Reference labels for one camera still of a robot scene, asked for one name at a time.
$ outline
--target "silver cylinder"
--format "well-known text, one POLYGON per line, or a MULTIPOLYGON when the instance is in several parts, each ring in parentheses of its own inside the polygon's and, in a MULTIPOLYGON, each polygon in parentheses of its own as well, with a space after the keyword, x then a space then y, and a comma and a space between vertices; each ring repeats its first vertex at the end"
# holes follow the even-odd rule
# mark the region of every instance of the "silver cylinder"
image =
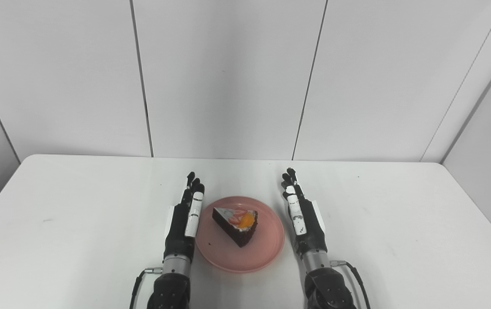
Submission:
POLYGON ((331 267, 327 252, 324 250, 310 250, 303 254, 301 259, 307 273, 318 268, 331 267))
POLYGON ((190 259, 182 254, 171 254, 163 260, 163 273, 178 273, 190 277, 190 259))

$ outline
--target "black cable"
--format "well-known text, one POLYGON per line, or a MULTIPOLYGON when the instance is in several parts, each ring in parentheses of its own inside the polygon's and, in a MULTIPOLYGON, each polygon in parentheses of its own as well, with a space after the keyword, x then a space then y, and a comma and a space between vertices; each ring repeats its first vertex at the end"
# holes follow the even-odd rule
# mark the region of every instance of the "black cable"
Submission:
POLYGON ((146 274, 146 270, 143 270, 135 280, 135 286, 133 286, 133 293, 131 294, 131 304, 129 305, 129 309, 134 309, 135 307, 135 299, 137 298, 137 294, 140 288, 140 283, 142 282, 144 274, 146 274))
POLYGON ((360 277, 360 274, 358 273, 358 270, 352 266, 349 262, 347 263, 347 267, 350 268, 350 271, 354 275, 354 278, 356 278, 356 281, 358 281, 358 284, 360 285, 360 288, 362 289, 362 294, 363 294, 363 301, 366 303, 366 308, 371 309, 369 306, 369 299, 367 299, 367 293, 366 293, 366 288, 363 287, 363 281, 362 278, 360 277))

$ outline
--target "chocolate cake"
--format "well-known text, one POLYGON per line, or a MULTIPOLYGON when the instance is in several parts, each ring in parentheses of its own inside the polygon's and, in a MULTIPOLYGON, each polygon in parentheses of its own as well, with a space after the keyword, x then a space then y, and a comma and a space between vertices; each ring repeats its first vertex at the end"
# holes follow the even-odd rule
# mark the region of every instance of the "chocolate cake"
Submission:
POLYGON ((241 248, 249 243, 257 228, 257 211, 214 207, 213 219, 241 248))

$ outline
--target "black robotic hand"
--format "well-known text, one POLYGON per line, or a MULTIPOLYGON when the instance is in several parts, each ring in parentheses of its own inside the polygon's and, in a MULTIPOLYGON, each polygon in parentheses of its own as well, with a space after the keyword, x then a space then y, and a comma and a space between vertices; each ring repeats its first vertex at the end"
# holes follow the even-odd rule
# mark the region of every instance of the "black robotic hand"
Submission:
POLYGON ((143 276, 161 274, 153 284, 147 309, 188 309, 190 302, 190 267, 194 259, 194 240, 201 213, 205 187, 191 172, 187 177, 182 200, 173 209, 171 227, 165 238, 163 268, 146 268, 137 277, 131 294, 130 309, 143 276))
POLYGON ((282 178, 283 196, 295 230, 295 250, 306 268, 308 309, 356 309, 343 275, 330 266, 325 234, 314 205, 302 193, 295 170, 288 168, 282 178))

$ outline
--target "robotic hand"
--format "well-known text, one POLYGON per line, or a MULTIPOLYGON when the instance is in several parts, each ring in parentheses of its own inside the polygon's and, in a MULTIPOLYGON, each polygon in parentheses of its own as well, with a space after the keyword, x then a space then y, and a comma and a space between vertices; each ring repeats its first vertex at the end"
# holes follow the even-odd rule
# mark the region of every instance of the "robotic hand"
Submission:
MULTIPOLYGON (((345 286, 343 276, 332 268, 327 256, 325 235, 317 210, 307 200, 297 182, 295 171, 287 169, 282 175, 283 196, 289 203, 288 213, 295 230, 295 250, 306 268, 305 295, 308 309, 356 309, 352 295, 345 286)), ((163 268, 146 268, 137 277, 131 296, 130 309, 145 274, 161 274, 154 282, 147 309, 189 309, 190 267, 194 258, 194 241, 198 230, 201 204, 205 187, 188 175, 181 202, 174 207, 171 228, 165 239, 163 268)), ((348 262, 337 261, 336 266, 347 265, 358 280, 366 301, 369 301, 356 268, 348 262)))
POLYGON ((182 200, 174 207, 171 228, 165 238, 163 268, 146 268, 137 277, 130 309, 144 274, 161 274, 153 284, 147 309, 188 309, 190 302, 190 267, 194 259, 194 242, 204 198, 205 187, 195 173, 187 177, 182 200))
MULTIPOLYGON (((316 214, 317 209, 302 193, 295 170, 288 168, 282 178, 281 186, 285 190, 283 196, 288 201, 288 213, 295 230, 295 250, 306 269, 305 295, 308 309, 356 309, 352 295, 345 286, 343 275, 330 265, 325 235, 316 214)), ((340 264, 347 264, 356 278, 359 278, 356 268, 347 262, 340 264)))

